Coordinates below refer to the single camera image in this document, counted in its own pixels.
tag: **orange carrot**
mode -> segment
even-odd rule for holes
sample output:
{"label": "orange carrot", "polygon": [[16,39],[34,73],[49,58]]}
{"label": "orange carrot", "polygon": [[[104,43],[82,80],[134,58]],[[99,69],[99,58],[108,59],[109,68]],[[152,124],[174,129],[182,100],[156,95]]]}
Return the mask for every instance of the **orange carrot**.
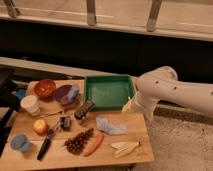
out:
{"label": "orange carrot", "polygon": [[100,133],[97,136],[95,143],[84,153],[84,157],[91,155],[95,150],[97,150],[97,148],[101,145],[103,139],[104,139],[104,134]]}

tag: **green tray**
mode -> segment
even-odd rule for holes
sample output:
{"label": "green tray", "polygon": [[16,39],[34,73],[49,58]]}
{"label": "green tray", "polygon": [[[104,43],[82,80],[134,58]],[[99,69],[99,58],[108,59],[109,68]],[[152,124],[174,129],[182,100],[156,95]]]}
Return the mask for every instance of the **green tray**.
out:
{"label": "green tray", "polygon": [[129,75],[88,76],[84,80],[84,102],[92,100],[93,110],[121,109],[134,93]]}

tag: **dark bowl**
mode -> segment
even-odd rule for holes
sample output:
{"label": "dark bowl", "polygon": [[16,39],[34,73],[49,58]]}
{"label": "dark bowl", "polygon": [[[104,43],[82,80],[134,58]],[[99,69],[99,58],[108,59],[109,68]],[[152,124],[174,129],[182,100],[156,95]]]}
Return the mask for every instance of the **dark bowl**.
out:
{"label": "dark bowl", "polygon": [[76,99],[78,92],[77,84],[63,85],[55,90],[53,98],[61,105],[67,105]]}

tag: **blue cup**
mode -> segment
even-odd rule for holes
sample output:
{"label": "blue cup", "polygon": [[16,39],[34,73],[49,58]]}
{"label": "blue cup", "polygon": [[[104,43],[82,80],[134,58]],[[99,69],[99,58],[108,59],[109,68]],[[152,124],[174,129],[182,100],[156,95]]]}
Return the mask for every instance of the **blue cup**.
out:
{"label": "blue cup", "polygon": [[27,152],[30,149],[30,142],[26,135],[18,134],[12,139],[10,146],[14,150]]}

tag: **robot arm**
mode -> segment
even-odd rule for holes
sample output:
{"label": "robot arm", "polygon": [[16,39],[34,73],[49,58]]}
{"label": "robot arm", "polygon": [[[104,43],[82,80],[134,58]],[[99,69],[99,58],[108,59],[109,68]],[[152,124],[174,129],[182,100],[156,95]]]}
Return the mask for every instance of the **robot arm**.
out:
{"label": "robot arm", "polygon": [[160,100],[176,103],[213,117],[213,85],[178,81],[177,73],[165,66],[141,75],[136,83],[138,91],[131,107],[153,119]]}

